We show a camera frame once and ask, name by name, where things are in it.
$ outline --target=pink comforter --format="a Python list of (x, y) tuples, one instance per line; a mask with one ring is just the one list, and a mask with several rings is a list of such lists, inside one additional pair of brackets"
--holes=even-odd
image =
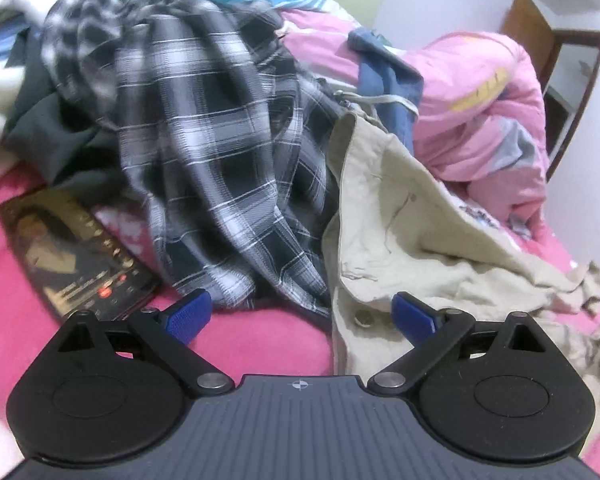
[[(281, 13), (285, 46), (317, 75), (357, 86), (360, 58), (347, 46), (356, 24), (304, 10)], [(391, 49), (424, 78), (414, 155), (503, 224), (532, 229), (548, 168), (542, 92), (529, 56), (506, 36), (458, 32), (422, 50)]]

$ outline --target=wooden door frame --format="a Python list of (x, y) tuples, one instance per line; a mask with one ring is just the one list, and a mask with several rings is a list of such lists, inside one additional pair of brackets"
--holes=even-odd
[(595, 47), (598, 50), (598, 58), (596, 59), (593, 69), (591, 70), (591, 76), (589, 77), (587, 89), (584, 92), (582, 101), (578, 106), (578, 110), (576, 110), (573, 121), (571, 122), (571, 126), (569, 127), (569, 131), (564, 137), (562, 144), (558, 148), (558, 152), (555, 154), (554, 160), (551, 161), (551, 165), (549, 166), (549, 170), (546, 174), (547, 180), (549, 180), (554, 174), (555, 169), (562, 160), (564, 152), (576, 133), (576, 129), (578, 129), (578, 124), (580, 123), (580, 119), (582, 118), (587, 104), (589, 103), (591, 92), (593, 92), (593, 87), (596, 84), (596, 79), (598, 78), (598, 73), (600, 72), (600, 30), (571, 30), (568, 28), (557, 28), (554, 29), (554, 34), (554, 47), (551, 50), (551, 54), (549, 55), (546, 65), (542, 69), (540, 77), (538, 78), (542, 91), (544, 91), (546, 86), (549, 84), (549, 79), (551, 79), (551, 74), (554, 72), (555, 64), (558, 61), (558, 56), (560, 56), (560, 50), (563, 45), (575, 44)]

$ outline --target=crosshair marking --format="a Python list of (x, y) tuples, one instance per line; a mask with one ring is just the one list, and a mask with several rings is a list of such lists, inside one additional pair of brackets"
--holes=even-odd
[(303, 381), (302, 379), (298, 379), (297, 381), (293, 381), (291, 383), (291, 385), (296, 389), (296, 390), (304, 390), (305, 388), (308, 388), (309, 386), (311, 386), (308, 382)]

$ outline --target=black and white plaid fabric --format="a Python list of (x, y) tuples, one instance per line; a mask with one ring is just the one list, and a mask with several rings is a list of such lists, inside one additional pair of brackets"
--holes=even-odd
[(118, 131), (181, 293), (236, 306), (275, 290), (324, 322), (338, 200), (324, 152), (341, 111), (281, 26), (264, 1), (59, 0), (42, 55), (62, 96)]

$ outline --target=white wall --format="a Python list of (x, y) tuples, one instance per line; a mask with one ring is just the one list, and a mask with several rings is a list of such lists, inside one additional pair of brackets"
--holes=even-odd
[[(454, 32), (496, 31), (513, 0), (384, 0), (374, 28), (398, 48), (421, 48)], [(536, 2), (549, 23), (557, 19)]]
[[(600, 30), (600, 12), (565, 16), (561, 27)], [(600, 73), (578, 129), (548, 185), (548, 224), (578, 261), (600, 266)]]
[(558, 63), (549, 79), (551, 86), (561, 97), (567, 101), (571, 110), (577, 110), (580, 107), (580, 101), (589, 84), (589, 78), (583, 76), (580, 72), (570, 70), (567, 66)]

